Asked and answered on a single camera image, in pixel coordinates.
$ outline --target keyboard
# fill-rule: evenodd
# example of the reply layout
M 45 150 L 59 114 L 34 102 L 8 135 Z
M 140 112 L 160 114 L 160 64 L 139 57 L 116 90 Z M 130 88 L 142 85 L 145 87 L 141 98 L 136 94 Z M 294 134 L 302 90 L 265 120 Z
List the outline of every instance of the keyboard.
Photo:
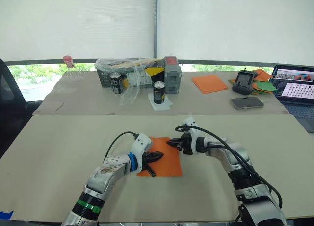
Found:
M 295 117 L 314 119 L 314 106 L 299 106 L 284 104 L 285 108 Z

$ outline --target orange cloth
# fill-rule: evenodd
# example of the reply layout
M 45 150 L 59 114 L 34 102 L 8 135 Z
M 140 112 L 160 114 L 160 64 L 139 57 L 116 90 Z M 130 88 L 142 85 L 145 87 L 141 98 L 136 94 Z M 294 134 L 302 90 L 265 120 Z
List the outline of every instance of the orange cloth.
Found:
M 272 78 L 272 76 L 265 72 L 262 68 L 256 69 L 254 71 L 257 72 L 257 76 L 253 80 L 268 81 Z
M 264 92 L 271 93 L 271 94 L 273 93 L 273 92 L 268 91 L 268 90 L 260 89 L 259 87 L 257 87 L 257 84 L 255 82 L 252 83 L 252 87 L 253 87 L 253 89 L 256 89 L 256 90 L 264 91 Z
M 150 163 L 149 166 L 156 173 L 156 177 L 182 176 L 182 170 L 177 148 L 168 145 L 166 142 L 170 140 L 168 137 L 151 138 L 153 145 L 149 152 L 160 151 L 163 157 Z M 137 176 L 151 176 L 147 170 L 137 174 Z
M 228 89 L 226 84 L 216 75 L 193 77 L 192 81 L 203 94 Z

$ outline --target laptop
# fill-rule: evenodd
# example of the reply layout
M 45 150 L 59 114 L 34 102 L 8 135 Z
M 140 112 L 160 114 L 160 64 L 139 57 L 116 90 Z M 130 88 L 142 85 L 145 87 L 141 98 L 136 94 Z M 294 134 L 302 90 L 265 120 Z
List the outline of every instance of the laptop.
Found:
M 276 65 L 274 95 L 307 132 L 314 133 L 314 67 Z

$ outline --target smartphone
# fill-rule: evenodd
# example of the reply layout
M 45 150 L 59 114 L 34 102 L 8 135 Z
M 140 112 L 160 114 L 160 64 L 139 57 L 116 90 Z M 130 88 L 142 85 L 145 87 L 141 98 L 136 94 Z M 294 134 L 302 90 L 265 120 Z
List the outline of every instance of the smartphone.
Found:
M 231 99 L 232 105 L 235 109 L 248 109 L 248 108 L 256 108 L 256 107 L 264 107 L 262 101 L 257 97 L 245 97 L 245 98 L 237 98 Z

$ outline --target white roller blind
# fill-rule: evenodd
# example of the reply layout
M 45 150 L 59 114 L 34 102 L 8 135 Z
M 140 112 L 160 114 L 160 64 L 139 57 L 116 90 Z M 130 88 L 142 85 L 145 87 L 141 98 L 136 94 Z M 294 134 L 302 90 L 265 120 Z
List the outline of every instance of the white roller blind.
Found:
M 157 57 L 314 64 L 314 0 L 158 0 Z
M 4 61 L 154 56 L 154 0 L 0 0 Z

